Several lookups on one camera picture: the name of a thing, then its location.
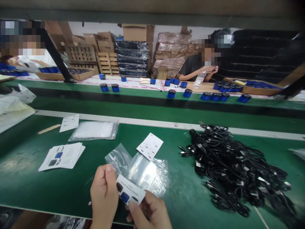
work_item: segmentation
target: white card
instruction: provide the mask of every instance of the white card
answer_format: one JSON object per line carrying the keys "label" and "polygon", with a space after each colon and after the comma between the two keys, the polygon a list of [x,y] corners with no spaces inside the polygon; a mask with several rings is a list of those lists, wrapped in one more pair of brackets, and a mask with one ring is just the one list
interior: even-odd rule
{"label": "white card", "polygon": [[20,92],[18,98],[24,103],[31,103],[36,98],[36,95],[26,87],[18,84]]}
{"label": "white card", "polygon": [[137,147],[137,150],[148,160],[152,161],[162,144],[163,141],[161,139],[149,133],[145,140]]}
{"label": "white card", "polygon": [[131,201],[139,205],[146,194],[143,189],[134,185],[121,174],[117,178],[117,188],[119,191],[120,198],[127,205],[129,205]]}
{"label": "white card", "polygon": [[61,133],[67,130],[75,129],[78,127],[78,122],[79,114],[63,118],[59,132]]}
{"label": "white card", "polygon": [[70,145],[54,146],[49,150],[47,157],[38,171],[54,168],[72,169],[83,152],[82,147],[80,142]]}

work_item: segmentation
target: black t-shirt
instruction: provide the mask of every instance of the black t-shirt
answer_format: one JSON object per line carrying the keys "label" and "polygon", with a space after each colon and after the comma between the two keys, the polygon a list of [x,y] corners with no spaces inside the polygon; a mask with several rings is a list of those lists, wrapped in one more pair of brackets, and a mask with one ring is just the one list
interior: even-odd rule
{"label": "black t-shirt", "polygon": [[[197,71],[198,69],[202,68],[203,66],[204,66],[204,62],[201,61],[201,56],[193,55],[186,59],[182,68],[179,71],[179,74],[188,75],[188,74],[191,74],[191,73]],[[190,78],[188,81],[195,82],[196,78],[197,78],[197,75],[194,76],[193,78]]]}

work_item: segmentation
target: wooden pallet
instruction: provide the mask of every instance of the wooden pallet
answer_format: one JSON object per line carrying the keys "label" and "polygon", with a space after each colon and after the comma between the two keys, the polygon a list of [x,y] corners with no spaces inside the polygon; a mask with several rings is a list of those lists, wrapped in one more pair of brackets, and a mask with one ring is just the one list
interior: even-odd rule
{"label": "wooden pallet", "polygon": [[118,59],[116,53],[97,52],[96,56],[101,73],[119,76]]}
{"label": "wooden pallet", "polygon": [[98,74],[98,64],[94,47],[89,44],[63,44],[68,55],[69,63],[75,68],[95,69]]}

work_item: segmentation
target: plastic water bottle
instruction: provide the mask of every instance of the plastic water bottle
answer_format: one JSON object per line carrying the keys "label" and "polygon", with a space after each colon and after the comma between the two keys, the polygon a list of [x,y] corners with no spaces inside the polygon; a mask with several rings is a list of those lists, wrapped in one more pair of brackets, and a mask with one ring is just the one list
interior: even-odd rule
{"label": "plastic water bottle", "polygon": [[199,88],[202,84],[202,82],[204,81],[206,75],[207,75],[207,71],[205,69],[208,68],[202,68],[201,72],[197,75],[197,78],[194,82],[194,88]]}

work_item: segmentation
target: instruction manual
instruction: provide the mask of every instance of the instruction manual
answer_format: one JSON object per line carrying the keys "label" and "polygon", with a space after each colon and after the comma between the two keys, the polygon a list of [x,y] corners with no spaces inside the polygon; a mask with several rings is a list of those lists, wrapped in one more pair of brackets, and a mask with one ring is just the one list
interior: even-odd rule
{"label": "instruction manual", "polygon": [[129,205],[131,201],[139,205],[146,194],[143,189],[130,182],[121,174],[117,178],[117,188],[120,198],[127,205]]}
{"label": "instruction manual", "polygon": [[59,132],[75,129],[78,127],[79,114],[63,118]]}
{"label": "instruction manual", "polygon": [[137,150],[148,160],[152,161],[162,144],[163,141],[160,138],[149,133],[145,140],[137,147]]}
{"label": "instruction manual", "polygon": [[80,142],[70,145],[54,146],[49,150],[47,157],[38,171],[55,168],[72,169],[84,150],[85,147]]}

